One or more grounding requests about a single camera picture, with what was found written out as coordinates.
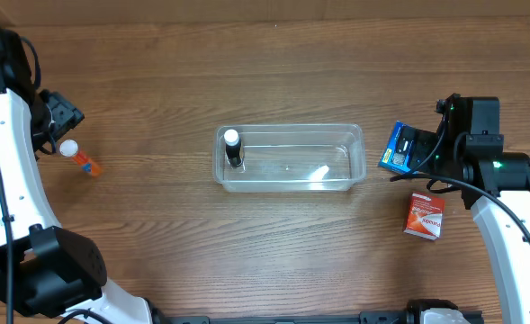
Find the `blue medicine box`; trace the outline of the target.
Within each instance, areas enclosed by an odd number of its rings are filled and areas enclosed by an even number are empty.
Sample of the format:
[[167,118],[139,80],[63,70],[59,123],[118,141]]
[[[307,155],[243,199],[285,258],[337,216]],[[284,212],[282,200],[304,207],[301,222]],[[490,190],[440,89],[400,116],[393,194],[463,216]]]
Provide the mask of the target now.
[[395,140],[395,137],[396,135],[398,134],[399,130],[400,130],[400,126],[401,125],[407,125],[406,123],[403,123],[401,121],[396,121],[395,125],[394,125],[394,128],[391,132],[391,135],[390,135],[390,138],[389,138],[389,141],[383,151],[383,154],[382,154],[382,157],[379,161],[379,166],[382,167],[382,168],[385,168],[385,169],[388,169],[394,173],[397,173],[393,170],[393,167],[391,166],[391,158],[392,158],[392,145],[394,143],[394,140]]

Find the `orange tube with white cap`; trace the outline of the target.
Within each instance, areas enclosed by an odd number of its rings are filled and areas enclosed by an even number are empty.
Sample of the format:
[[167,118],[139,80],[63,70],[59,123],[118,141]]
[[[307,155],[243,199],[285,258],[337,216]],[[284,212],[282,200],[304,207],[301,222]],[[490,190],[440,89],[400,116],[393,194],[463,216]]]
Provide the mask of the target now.
[[59,152],[66,158],[71,158],[82,170],[90,176],[99,176],[103,170],[94,162],[72,139],[63,141],[59,146]]

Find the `dark bottle with white cap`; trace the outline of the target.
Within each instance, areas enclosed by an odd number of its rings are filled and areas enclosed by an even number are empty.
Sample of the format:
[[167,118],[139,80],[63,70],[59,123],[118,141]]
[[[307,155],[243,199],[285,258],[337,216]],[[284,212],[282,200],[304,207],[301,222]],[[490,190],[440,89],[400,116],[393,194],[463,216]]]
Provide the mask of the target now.
[[240,167],[243,164],[244,149],[239,133],[234,129],[226,130],[223,139],[229,164],[234,168]]

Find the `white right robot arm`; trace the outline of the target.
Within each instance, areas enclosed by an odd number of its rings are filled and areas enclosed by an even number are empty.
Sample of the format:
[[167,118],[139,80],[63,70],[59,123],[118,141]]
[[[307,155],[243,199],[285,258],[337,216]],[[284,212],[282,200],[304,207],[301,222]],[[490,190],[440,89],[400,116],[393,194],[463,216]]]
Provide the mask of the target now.
[[423,143],[416,130],[398,152],[405,166],[393,181],[425,179],[460,192],[489,253],[506,323],[530,323],[530,157],[506,152],[496,97],[451,94],[436,104],[436,133]]

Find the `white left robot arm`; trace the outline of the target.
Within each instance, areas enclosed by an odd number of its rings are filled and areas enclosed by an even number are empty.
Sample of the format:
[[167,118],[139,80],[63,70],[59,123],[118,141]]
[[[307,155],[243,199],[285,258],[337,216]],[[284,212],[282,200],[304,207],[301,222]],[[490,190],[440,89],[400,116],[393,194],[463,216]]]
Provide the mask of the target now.
[[96,244],[63,229],[51,209],[38,156],[55,154],[84,116],[40,81],[31,42],[0,27],[0,301],[6,319],[163,322],[150,301],[109,278]]

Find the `clear plastic container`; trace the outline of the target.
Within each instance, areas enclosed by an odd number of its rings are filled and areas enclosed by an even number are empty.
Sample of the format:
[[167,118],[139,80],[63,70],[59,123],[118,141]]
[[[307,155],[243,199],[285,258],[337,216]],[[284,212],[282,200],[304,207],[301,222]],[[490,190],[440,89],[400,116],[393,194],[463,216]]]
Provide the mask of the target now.
[[[239,167],[229,164],[223,135],[243,143]],[[231,193],[345,192],[367,176],[364,135],[353,123],[237,124],[219,127],[212,149],[215,181]]]

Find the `red and white medicine box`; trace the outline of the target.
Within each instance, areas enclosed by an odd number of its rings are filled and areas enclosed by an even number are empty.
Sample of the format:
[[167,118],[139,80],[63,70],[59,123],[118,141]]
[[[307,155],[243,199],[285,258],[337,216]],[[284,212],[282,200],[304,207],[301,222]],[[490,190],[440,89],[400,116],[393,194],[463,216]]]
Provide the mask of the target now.
[[436,240],[441,236],[445,201],[434,195],[413,192],[404,233]]

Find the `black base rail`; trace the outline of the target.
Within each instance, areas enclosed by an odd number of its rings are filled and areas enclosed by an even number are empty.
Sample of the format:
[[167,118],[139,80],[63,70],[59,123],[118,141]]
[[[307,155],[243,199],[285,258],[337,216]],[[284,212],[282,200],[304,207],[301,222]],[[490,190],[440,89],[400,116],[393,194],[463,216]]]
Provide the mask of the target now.
[[211,319],[207,316],[168,317],[159,309],[154,309],[153,322],[155,324],[483,324],[484,318],[481,310],[460,311],[448,300],[421,299],[410,300],[403,310],[364,310],[353,315]]

